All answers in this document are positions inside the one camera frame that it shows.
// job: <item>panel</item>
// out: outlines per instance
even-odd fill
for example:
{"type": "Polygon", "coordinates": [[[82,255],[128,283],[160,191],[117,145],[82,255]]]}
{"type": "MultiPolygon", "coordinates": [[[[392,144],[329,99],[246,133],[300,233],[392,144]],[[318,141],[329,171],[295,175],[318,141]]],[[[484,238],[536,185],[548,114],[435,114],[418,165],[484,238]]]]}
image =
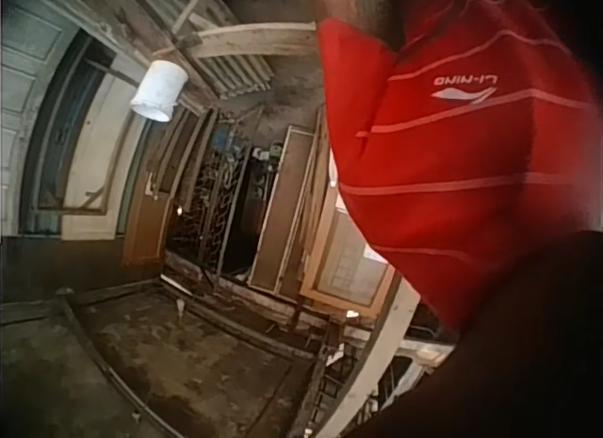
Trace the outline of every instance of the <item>panel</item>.
{"type": "Polygon", "coordinates": [[[17,52],[8,47],[2,48],[2,64],[3,66],[10,67],[16,71],[27,73],[29,75],[36,75],[41,67],[43,67],[43,61],[30,57],[22,52],[17,52]]]}
{"type": "Polygon", "coordinates": [[[22,113],[35,77],[2,66],[2,107],[14,113],[22,113]]]}
{"type": "Polygon", "coordinates": [[[302,193],[313,135],[290,129],[274,182],[250,284],[273,291],[302,193]]]}
{"type": "Polygon", "coordinates": [[[2,168],[10,167],[10,155],[12,153],[12,145],[17,137],[17,132],[14,130],[2,129],[2,168]]]}
{"type": "Polygon", "coordinates": [[[60,27],[16,6],[8,7],[2,20],[3,30],[9,28],[2,32],[2,45],[39,60],[48,58],[61,33],[60,27]]]}

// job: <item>wooden board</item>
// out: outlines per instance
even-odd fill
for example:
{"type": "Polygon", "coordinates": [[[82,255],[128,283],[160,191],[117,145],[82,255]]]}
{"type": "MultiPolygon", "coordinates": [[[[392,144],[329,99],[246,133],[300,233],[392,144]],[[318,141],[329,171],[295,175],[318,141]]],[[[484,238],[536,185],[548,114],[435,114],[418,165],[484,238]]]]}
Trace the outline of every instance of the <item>wooden board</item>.
{"type": "MultiPolygon", "coordinates": [[[[187,52],[196,58],[228,55],[304,56],[318,52],[316,24],[239,24],[195,33],[200,43],[189,45],[187,52]]],[[[166,57],[171,47],[155,52],[166,57]]]]}
{"type": "Polygon", "coordinates": [[[299,198],[313,140],[312,134],[289,127],[253,263],[251,285],[272,292],[276,288],[287,242],[294,232],[293,224],[299,210],[299,198]]]}

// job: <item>wooden beam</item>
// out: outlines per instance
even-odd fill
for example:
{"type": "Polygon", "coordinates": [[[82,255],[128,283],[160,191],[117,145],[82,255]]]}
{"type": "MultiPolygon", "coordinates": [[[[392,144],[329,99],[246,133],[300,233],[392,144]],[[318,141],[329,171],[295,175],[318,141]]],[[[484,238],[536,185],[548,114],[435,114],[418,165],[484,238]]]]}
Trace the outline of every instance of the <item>wooden beam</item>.
{"type": "Polygon", "coordinates": [[[399,337],[406,333],[418,301],[418,294],[403,280],[399,288],[391,289],[360,360],[313,436],[338,436],[356,416],[391,364],[399,337]]]}
{"type": "Polygon", "coordinates": [[[120,45],[129,47],[128,52],[137,53],[148,63],[155,59],[166,59],[182,67],[188,74],[188,82],[183,95],[187,96],[187,104],[195,106],[199,113],[203,105],[211,105],[218,101],[216,92],[205,82],[199,72],[179,50],[171,39],[169,30],[162,28],[150,12],[144,7],[142,0],[79,0],[92,9],[106,32],[112,35],[120,45]],[[164,57],[154,56],[154,52],[162,48],[171,48],[164,57]]]}
{"type": "MultiPolygon", "coordinates": [[[[188,52],[196,58],[229,55],[305,56],[318,52],[315,33],[310,24],[270,23],[241,24],[194,33],[199,42],[187,44],[188,52]]],[[[157,57],[172,54],[166,46],[155,52],[157,57]]]]}
{"type": "Polygon", "coordinates": [[[197,9],[197,11],[201,11],[205,8],[207,8],[207,6],[211,3],[212,0],[190,0],[190,2],[188,2],[188,5],[184,8],[184,10],[182,11],[182,13],[178,16],[178,19],[176,19],[176,22],[173,24],[173,27],[171,28],[171,32],[175,35],[178,33],[178,31],[180,31],[180,28],[182,28],[182,25],[184,25],[184,23],[188,20],[188,17],[190,16],[190,14],[192,14],[192,12],[197,9]]]}

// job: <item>concrete floor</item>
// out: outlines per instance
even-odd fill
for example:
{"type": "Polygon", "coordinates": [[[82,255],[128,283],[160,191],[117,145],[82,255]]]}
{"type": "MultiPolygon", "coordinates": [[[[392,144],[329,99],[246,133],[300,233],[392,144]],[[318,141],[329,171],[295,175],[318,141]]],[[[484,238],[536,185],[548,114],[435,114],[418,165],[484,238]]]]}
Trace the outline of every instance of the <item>concrete floor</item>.
{"type": "MultiPolygon", "coordinates": [[[[310,0],[224,0],[243,24],[314,21],[310,0]]],[[[270,91],[225,101],[226,110],[239,111],[262,103],[266,106],[255,143],[268,147],[283,141],[290,124],[313,130],[318,107],[324,103],[322,70],[315,57],[268,57],[275,72],[270,91]]]]}
{"type": "Polygon", "coordinates": [[[162,435],[139,423],[60,318],[2,328],[5,438],[162,435]]]}
{"type": "Polygon", "coordinates": [[[309,362],[252,347],[175,303],[138,295],[82,311],[106,359],[186,436],[280,437],[302,398],[309,362]]]}
{"type": "MultiPolygon", "coordinates": [[[[76,311],[106,360],[136,394],[185,436],[277,438],[288,431],[311,362],[234,338],[175,303],[145,293],[76,311]]],[[[7,437],[162,436],[80,348],[60,317],[2,329],[7,437]]]]}

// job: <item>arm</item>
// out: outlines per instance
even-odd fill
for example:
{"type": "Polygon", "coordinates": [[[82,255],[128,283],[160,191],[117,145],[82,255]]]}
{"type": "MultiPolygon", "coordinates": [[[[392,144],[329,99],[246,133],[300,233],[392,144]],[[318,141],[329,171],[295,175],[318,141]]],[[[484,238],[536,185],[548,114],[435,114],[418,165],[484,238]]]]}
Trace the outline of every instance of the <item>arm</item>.
{"type": "Polygon", "coordinates": [[[313,0],[318,23],[335,18],[362,30],[397,52],[403,44],[402,0],[313,0]]]}

